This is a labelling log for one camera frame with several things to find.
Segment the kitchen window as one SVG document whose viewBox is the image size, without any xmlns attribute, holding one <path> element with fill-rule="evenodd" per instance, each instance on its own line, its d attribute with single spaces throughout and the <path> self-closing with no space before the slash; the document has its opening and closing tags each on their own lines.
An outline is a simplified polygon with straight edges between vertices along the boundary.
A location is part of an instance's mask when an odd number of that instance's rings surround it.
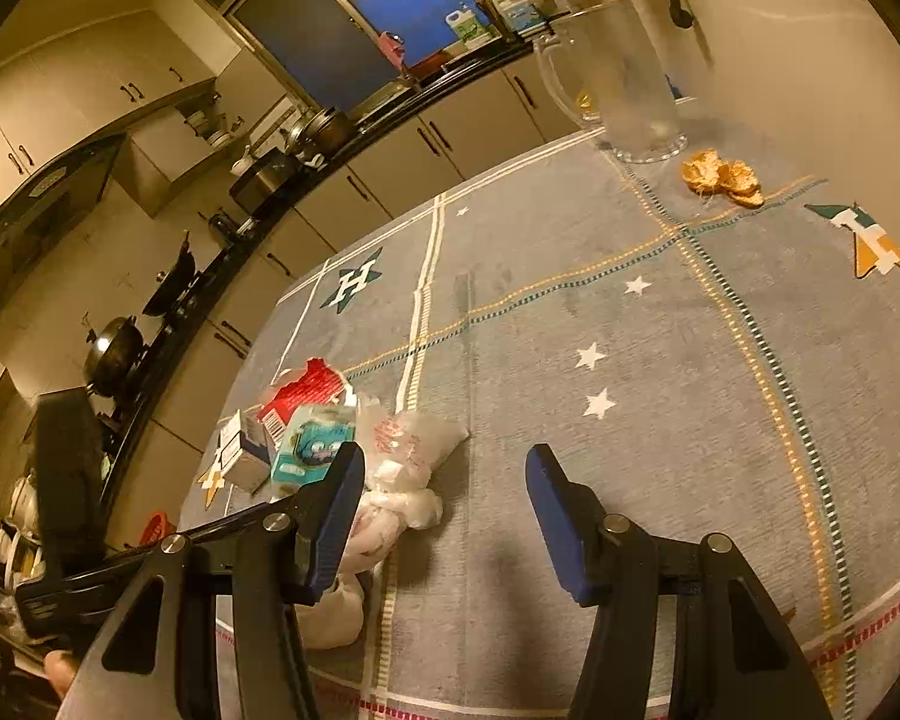
<svg viewBox="0 0 900 720">
<path fill-rule="evenodd" d="M 463 49 L 445 15 L 470 7 L 493 37 L 491 0 L 203 0 L 307 103 L 362 115 L 418 82 L 425 60 Z"/>
</svg>

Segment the lidded steel wok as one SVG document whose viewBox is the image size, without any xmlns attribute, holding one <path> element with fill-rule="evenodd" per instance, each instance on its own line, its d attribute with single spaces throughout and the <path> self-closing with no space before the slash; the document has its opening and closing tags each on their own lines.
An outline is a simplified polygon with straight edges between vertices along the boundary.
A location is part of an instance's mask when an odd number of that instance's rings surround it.
<svg viewBox="0 0 900 720">
<path fill-rule="evenodd" d="M 135 316 L 115 317 L 102 332 L 87 327 L 82 374 L 94 394 L 113 398 L 141 358 L 146 345 Z"/>
</svg>

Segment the white green carton box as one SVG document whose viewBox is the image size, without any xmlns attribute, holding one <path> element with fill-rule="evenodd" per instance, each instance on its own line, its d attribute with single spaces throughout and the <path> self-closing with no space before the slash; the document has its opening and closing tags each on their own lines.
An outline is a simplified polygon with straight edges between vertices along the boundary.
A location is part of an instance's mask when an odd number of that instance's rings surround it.
<svg viewBox="0 0 900 720">
<path fill-rule="evenodd" d="M 237 410 L 219 433 L 219 460 L 224 481 L 256 493 L 271 473 L 265 429 L 253 413 Z"/>
</svg>

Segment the white crumpled plastic bag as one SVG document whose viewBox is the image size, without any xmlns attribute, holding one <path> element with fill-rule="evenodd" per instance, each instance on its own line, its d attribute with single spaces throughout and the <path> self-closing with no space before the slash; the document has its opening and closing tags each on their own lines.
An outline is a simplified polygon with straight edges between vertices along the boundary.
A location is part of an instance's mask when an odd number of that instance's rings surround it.
<svg viewBox="0 0 900 720">
<path fill-rule="evenodd" d="M 356 444 L 364 452 L 365 483 L 338 575 L 317 605 L 299 605 L 295 616 L 308 650 L 354 644 L 364 627 L 359 577 L 390 556 L 408 530 L 429 530 L 443 517 L 443 500 L 430 488 L 437 468 L 468 429 L 451 419 L 391 413 L 375 398 L 357 398 Z"/>
</svg>

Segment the red plastic mesh basket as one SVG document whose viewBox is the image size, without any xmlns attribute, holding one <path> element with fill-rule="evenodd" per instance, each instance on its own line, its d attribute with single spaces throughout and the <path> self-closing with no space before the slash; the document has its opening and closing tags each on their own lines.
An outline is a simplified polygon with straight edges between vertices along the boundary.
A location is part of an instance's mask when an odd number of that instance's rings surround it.
<svg viewBox="0 0 900 720">
<path fill-rule="evenodd" d="M 164 511 L 157 511 L 144 523 L 144 528 L 142 528 L 141 536 L 139 537 L 139 544 L 141 546 L 152 546 L 175 532 L 175 523 L 170 520 Z"/>
</svg>

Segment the red snack bag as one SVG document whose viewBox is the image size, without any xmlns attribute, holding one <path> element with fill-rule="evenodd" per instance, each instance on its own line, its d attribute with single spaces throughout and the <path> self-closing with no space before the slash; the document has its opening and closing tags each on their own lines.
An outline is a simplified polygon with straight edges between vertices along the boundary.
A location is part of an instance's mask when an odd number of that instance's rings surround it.
<svg viewBox="0 0 900 720">
<path fill-rule="evenodd" d="M 278 387 L 265 398 L 256 419 L 272 442 L 279 445 L 290 418 L 301 406 L 344 405 L 351 394 L 352 387 L 340 371 L 322 358 L 310 358 L 300 371 L 286 371 L 279 376 Z"/>
</svg>

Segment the range hood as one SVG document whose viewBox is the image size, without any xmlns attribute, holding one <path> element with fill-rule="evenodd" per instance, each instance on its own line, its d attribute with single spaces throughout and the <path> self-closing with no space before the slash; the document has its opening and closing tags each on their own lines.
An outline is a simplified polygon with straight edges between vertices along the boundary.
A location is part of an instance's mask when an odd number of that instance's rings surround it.
<svg viewBox="0 0 900 720">
<path fill-rule="evenodd" d="M 48 252 L 98 205 L 125 133 L 61 154 L 0 206 L 0 314 Z"/>
</svg>

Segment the black frying pan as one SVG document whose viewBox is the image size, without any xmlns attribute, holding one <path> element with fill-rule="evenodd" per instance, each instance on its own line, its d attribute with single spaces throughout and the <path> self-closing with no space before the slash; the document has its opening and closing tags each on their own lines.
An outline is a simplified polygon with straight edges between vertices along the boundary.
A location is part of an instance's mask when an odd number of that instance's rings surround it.
<svg viewBox="0 0 900 720">
<path fill-rule="evenodd" d="M 142 314 L 148 317 L 164 317 L 190 288 L 194 273 L 196 260 L 191 252 L 190 233 L 185 232 L 175 263 L 169 271 L 160 271 L 157 289 L 142 307 Z"/>
</svg>

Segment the grey patterned tablecloth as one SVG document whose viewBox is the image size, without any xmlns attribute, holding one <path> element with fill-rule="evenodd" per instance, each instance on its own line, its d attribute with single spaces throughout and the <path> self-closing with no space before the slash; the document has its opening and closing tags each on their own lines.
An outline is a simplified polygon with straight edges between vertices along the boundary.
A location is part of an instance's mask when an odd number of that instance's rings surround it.
<svg viewBox="0 0 900 720">
<path fill-rule="evenodd" d="M 831 712 L 900 677 L 900 243 L 766 138 L 692 114 L 764 201 L 689 192 L 590 135 L 486 172 L 315 266 L 227 394 L 319 359 L 386 411 L 458 422 L 445 514 L 364 580 L 364 627 L 310 660 L 326 718 L 559 718 L 592 617 L 525 488 L 551 445 L 665 538 L 728 535 Z"/>
</svg>

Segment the steel electric cooker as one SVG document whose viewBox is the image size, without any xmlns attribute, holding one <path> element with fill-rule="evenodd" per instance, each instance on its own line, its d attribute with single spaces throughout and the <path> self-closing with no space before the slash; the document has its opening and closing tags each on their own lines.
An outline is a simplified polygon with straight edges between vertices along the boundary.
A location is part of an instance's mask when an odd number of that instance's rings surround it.
<svg viewBox="0 0 900 720">
<path fill-rule="evenodd" d="M 301 172 L 302 163 L 294 154 L 271 148 L 238 177 L 229 188 L 230 198 L 247 215 L 255 215 L 279 188 Z"/>
</svg>

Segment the brown cooking pot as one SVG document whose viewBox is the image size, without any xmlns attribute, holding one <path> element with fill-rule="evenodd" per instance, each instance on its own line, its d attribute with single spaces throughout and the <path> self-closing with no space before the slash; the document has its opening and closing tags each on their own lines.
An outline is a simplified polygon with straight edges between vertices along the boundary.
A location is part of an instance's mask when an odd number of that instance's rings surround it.
<svg viewBox="0 0 900 720">
<path fill-rule="evenodd" d="M 325 107 L 290 131 L 289 151 L 302 161 L 313 160 L 317 154 L 329 160 L 354 140 L 357 133 L 357 125 L 345 112 Z"/>
</svg>

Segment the orange peel scrap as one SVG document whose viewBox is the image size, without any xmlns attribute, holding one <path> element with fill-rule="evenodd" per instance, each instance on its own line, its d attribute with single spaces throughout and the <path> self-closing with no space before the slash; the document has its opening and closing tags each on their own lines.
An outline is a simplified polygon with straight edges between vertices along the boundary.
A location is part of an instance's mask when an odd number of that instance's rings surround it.
<svg viewBox="0 0 900 720">
<path fill-rule="evenodd" d="M 759 208 L 764 204 L 758 174 L 741 160 L 724 160 L 717 149 L 707 148 L 691 154 L 679 166 L 686 187 L 699 197 L 727 195 L 737 205 Z"/>
</svg>

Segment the clear glass jug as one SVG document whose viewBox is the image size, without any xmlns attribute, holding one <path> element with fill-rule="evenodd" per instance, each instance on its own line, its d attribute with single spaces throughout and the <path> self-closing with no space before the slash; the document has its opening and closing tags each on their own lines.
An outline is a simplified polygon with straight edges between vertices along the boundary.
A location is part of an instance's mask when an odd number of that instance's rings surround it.
<svg viewBox="0 0 900 720">
<path fill-rule="evenodd" d="M 619 161 L 660 163 L 685 149 L 676 98 L 631 0 L 561 16 L 533 49 L 557 107 Z"/>
</svg>

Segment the white detergent jug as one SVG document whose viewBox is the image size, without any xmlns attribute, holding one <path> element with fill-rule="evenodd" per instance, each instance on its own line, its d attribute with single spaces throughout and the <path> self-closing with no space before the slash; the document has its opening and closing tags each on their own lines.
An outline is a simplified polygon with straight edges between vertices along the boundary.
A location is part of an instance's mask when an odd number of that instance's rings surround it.
<svg viewBox="0 0 900 720">
<path fill-rule="evenodd" d="M 466 5 L 450 11 L 445 15 L 445 23 L 458 37 L 460 43 L 463 44 L 464 50 L 475 50 L 482 46 L 486 46 L 493 35 L 491 31 L 484 26 L 476 13 Z"/>
</svg>

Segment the upper wall cabinet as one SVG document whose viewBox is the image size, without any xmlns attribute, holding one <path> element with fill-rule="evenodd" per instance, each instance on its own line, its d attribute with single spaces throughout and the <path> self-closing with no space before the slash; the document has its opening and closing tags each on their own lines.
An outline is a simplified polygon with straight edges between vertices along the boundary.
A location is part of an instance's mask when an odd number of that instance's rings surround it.
<svg viewBox="0 0 900 720">
<path fill-rule="evenodd" d="M 0 67 L 0 206 L 61 154 L 182 101 L 212 78 L 152 11 L 27 50 Z"/>
</svg>

